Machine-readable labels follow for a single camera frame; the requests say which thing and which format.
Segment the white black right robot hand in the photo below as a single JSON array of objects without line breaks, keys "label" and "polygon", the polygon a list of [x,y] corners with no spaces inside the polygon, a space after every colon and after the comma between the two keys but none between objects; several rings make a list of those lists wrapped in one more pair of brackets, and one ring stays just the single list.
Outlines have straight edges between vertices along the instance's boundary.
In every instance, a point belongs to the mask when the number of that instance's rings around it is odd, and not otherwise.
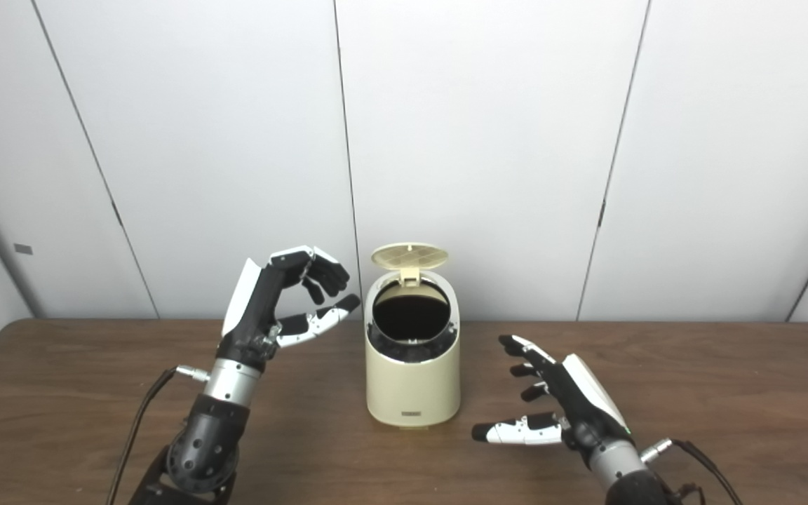
[{"label": "white black right robot hand", "polygon": [[541,412],[506,421],[477,423],[471,437],[481,443],[508,445],[563,444],[580,454],[590,466],[593,454],[610,442],[636,448],[631,430],[602,384],[574,353],[559,361],[518,335],[500,335],[498,342],[523,363],[510,367],[513,377],[535,377],[536,383],[520,393],[523,402],[549,397],[561,412]]}]

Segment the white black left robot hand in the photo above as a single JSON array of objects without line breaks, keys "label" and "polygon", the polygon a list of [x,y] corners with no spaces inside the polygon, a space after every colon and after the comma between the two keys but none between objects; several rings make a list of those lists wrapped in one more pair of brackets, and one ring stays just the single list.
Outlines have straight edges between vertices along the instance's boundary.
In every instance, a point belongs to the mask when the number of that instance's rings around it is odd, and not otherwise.
[{"label": "white black left robot hand", "polygon": [[[349,272],[316,246],[279,250],[260,267],[247,259],[227,308],[215,357],[264,371],[279,349],[310,342],[333,329],[361,306],[347,294]],[[301,285],[318,309],[279,318],[281,294]]]}]

